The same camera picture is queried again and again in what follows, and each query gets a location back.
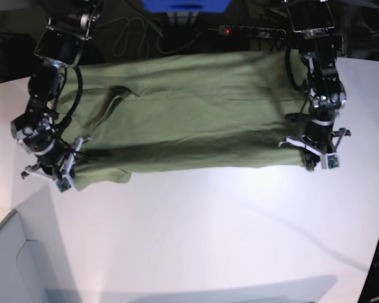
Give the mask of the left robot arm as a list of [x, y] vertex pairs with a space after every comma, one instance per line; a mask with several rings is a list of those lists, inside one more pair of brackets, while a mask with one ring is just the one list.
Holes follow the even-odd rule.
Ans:
[[[351, 132], [346, 128], [334, 129], [347, 100], [336, 68], [337, 48], [332, 38], [334, 18], [327, 1], [284, 1], [284, 8], [292, 28], [291, 41], [285, 51], [286, 72], [304, 102], [299, 112], [285, 116], [286, 121], [295, 125], [296, 133], [279, 144], [300, 149], [308, 171], [317, 165], [324, 170], [336, 169], [340, 165], [339, 141]], [[298, 50], [307, 69], [300, 85], [291, 70], [293, 48]]]

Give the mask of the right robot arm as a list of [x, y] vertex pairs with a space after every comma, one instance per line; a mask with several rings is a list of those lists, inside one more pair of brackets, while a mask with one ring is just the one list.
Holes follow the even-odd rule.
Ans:
[[[79, 136], [67, 143], [62, 133], [81, 100], [83, 79], [78, 63], [85, 43], [92, 38], [104, 2], [39, 1], [38, 5], [49, 17], [34, 50], [42, 66], [29, 79], [28, 103], [24, 113], [11, 122], [11, 134], [19, 146], [37, 159], [25, 167], [22, 178], [43, 177], [65, 192], [75, 186], [73, 167], [89, 138]], [[70, 69], [75, 72], [78, 89], [69, 111], [60, 118], [56, 108]]]

